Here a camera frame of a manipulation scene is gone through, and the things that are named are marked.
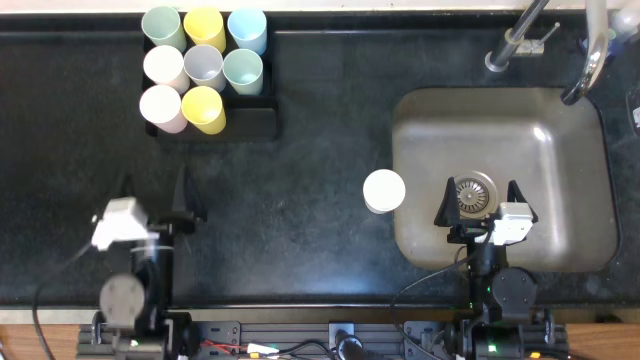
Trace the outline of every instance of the chrome faucet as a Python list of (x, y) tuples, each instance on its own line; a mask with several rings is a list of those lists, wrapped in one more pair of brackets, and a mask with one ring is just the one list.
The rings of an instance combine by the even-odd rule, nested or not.
[[(513, 56), (541, 55), (544, 42), (558, 28), (553, 29), (542, 40), (525, 40), (524, 36), (531, 24), (540, 15), (549, 0), (534, 0), (512, 29), (504, 33), (504, 37), (495, 51), (485, 57), (485, 65), (489, 70), (502, 72), (509, 66)], [(598, 79), (604, 67), (609, 48), (609, 23), (607, 19), (607, 3), (605, 0), (585, 0), (587, 25), (589, 27), (589, 48), (582, 74), (575, 85), (567, 87), (561, 95), (565, 105), (573, 105), (583, 97)]]

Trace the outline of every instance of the black tray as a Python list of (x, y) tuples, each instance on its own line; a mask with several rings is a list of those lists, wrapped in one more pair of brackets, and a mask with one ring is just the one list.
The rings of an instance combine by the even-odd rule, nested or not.
[[(238, 48), (226, 26), (225, 33), (227, 48), (222, 53), (223, 57)], [(195, 44), (186, 33), (185, 36), (187, 37), (186, 53)], [(273, 38), (269, 32), (267, 34), (267, 50), (260, 56), (263, 63), (262, 93), (260, 95), (238, 95), (228, 82), (220, 93), (227, 118), (227, 124), (220, 133), (207, 135), (189, 123), (183, 131), (177, 134), (169, 134), (146, 120), (145, 133), (163, 142), (256, 142), (277, 139), (281, 132), (281, 124), (278, 119), (278, 102), (275, 97), (275, 82), (273, 81), (273, 66), (271, 64)], [(153, 42), (145, 37), (143, 44), (145, 54), (154, 47)], [(142, 92), (145, 92), (155, 83), (144, 72), (142, 77)], [(197, 85), (191, 81), (189, 89), (195, 86)]]

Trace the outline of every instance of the black countertop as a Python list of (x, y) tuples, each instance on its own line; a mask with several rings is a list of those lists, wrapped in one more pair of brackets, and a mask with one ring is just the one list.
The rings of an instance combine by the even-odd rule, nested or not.
[[(183, 163), (210, 220), (177, 243), (176, 306), (386, 304), (429, 273), (400, 253), (393, 215), (372, 214), (362, 198), (366, 176), (392, 168), (396, 103), (421, 87), (563, 87), (582, 69), (575, 43), (586, 32), (583, 17), (543, 16), (532, 36), (563, 24), (544, 56), (515, 59), (496, 75), (483, 59), (515, 23), (512, 14), (272, 14), (283, 134), (208, 145), (162, 145), (144, 134), (138, 15), (3, 17), (0, 305), (28, 305), (47, 269), (90, 239), (89, 220), (120, 171), (131, 172), (143, 199), (168, 206)], [(640, 88), (639, 64), (635, 44), (589, 95), (602, 114), (617, 255), (599, 272), (537, 273), (539, 303), (640, 300), (640, 139), (626, 105)], [(92, 252), (45, 290), (42, 303), (96, 305), (103, 281), (127, 271), (128, 261), (121, 246)], [(456, 306), (466, 291), (459, 276), (446, 274), (407, 302)]]

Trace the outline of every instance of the sink basin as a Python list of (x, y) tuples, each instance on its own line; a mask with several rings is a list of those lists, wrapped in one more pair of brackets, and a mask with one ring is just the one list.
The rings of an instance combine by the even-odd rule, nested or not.
[(458, 246), (433, 225), (447, 179), (461, 214), (482, 217), (516, 180), (539, 222), (508, 247), (511, 266), (533, 271), (603, 268), (618, 245), (600, 117), (561, 89), (421, 89), (394, 112), (393, 167), (407, 195), (395, 211), (396, 242), (416, 266), (453, 263)]

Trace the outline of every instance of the cup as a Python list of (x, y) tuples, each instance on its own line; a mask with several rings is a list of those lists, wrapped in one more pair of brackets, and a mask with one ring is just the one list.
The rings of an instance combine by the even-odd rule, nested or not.
[(182, 113), (189, 122), (208, 135), (219, 133), (227, 124), (220, 94), (207, 86), (195, 87), (184, 95)]
[(362, 186), (365, 205), (375, 214), (395, 210), (402, 204), (405, 192), (404, 181), (400, 175), (387, 169), (369, 174)]
[(254, 51), (233, 50), (224, 59), (222, 71), (238, 94), (259, 95), (262, 92), (262, 59)]
[(196, 45), (215, 46), (221, 53), (227, 48), (222, 14), (214, 7), (189, 11), (184, 17), (184, 29)]
[(144, 57), (144, 73), (158, 85), (169, 85), (180, 94), (189, 89), (189, 77), (184, 71), (184, 59), (178, 49), (162, 45), (151, 49)]
[(169, 45), (184, 52), (187, 39), (180, 23), (180, 14), (171, 7), (159, 6), (142, 17), (142, 31), (156, 45)]
[(200, 86), (220, 92), (227, 85), (222, 73), (222, 54), (211, 45), (197, 45), (184, 55), (184, 71)]
[(239, 48), (262, 55), (267, 50), (267, 17), (258, 9), (238, 9), (229, 15), (227, 27)]
[(179, 133), (187, 126), (180, 106), (180, 94), (167, 85), (152, 86), (140, 98), (142, 116), (170, 134)]

